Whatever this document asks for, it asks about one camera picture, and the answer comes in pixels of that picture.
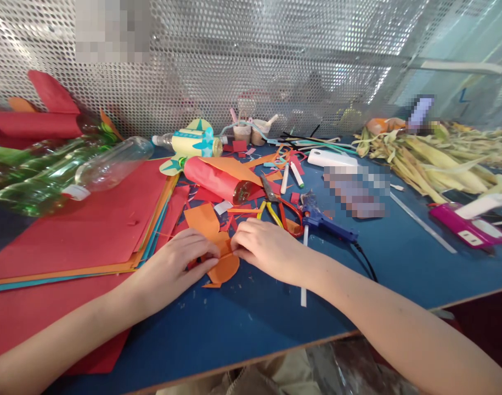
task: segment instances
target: scissors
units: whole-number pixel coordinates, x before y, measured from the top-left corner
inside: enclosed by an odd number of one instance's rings
[[[284,206],[286,206],[288,209],[290,209],[292,212],[295,213],[295,216],[300,221],[300,224],[302,224],[302,212],[299,209],[297,209],[295,206],[293,206],[292,204],[286,202],[281,197],[276,196],[273,193],[273,189],[269,185],[269,181],[267,180],[267,178],[265,176],[260,176],[260,179],[262,180],[263,189],[266,192],[266,198],[262,202],[262,205],[260,206],[261,211],[258,213],[257,218],[262,219],[262,212],[267,207],[267,211],[269,211],[269,214],[271,214],[274,221],[277,223],[277,225],[279,227],[287,230],[295,238],[302,236],[304,234],[304,228],[302,225],[300,225],[297,233],[293,233],[293,232],[289,231],[289,228],[287,227],[287,221],[285,219]],[[274,202],[278,203],[278,207],[280,210],[280,218],[273,210],[272,203],[274,203]]]

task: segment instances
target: red scissors handle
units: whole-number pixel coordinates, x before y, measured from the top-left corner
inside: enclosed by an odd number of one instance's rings
[[[304,227],[302,226],[302,212],[292,204],[282,199],[281,197],[277,196],[277,199],[278,199],[278,206],[280,208],[280,218],[282,219],[282,225],[284,226],[284,229],[287,230],[293,237],[299,238],[304,234]],[[295,213],[295,216],[298,218],[298,221],[300,222],[298,232],[296,233],[289,231],[289,228],[287,227],[284,206],[287,206],[288,209],[290,209],[293,213]]]

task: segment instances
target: hand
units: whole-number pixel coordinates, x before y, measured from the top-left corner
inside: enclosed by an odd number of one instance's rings
[[[187,264],[210,256],[194,269]],[[196,229],[179,232],[114,292],[126,293],[140,310],[141,319],[166,307],[218,263],[219,248]]]
[[[318,253],[271,222],[249,218],[230,241],[233,254],[291,285],[307,287],[308,271]]]

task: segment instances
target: paper cup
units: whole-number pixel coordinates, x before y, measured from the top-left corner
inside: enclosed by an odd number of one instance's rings
[[[251,142],[251,125],[233,126],[234,139],[244,140],[249,144]]]
[[[260,128],[265,137],[269,136],[269,129],[271,129],[271,126],[267,126],[267,121],[254,120],[253,123]],[[258,146],[265,144],[265,141],[262,139],[262,136],[256,128],[252,128],[251,142],[253,145]]]

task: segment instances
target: blue table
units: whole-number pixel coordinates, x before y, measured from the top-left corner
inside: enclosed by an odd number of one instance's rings
[[[257,152],[265,155],[272,151],[262,148]],[[361,162],[374,171],[380,169],[368,160]],[[303,168],[306,187],[300,190],[290,175],[293,187],[287,196],[313,189],[320,207],[330,208],[322,168],[306,162]],[[391,177],[393,184],[405,185]],[[389,199],[390,215],[382,219],[349,218],[336,205],[334,220],[359,230],[359,242],[382,285],[427,309],[502,290],[502,246],[496,248],[494,257],[471,250],[429,219],[426,199],[411,188],[394,193],[458,253],[449,253]],[[309,246],[367,275],[362,258],[342,242],[311,235]],[[153,392],[163,383],[223,371],[356,330],[344,315],[311,292],[307,308],[302,308],[298,288],[280,283],[246,262],[219,290],[201,288],[206,281],[207,277],[163,311],[136,325],[112,373],[63,377],[48,393]]]

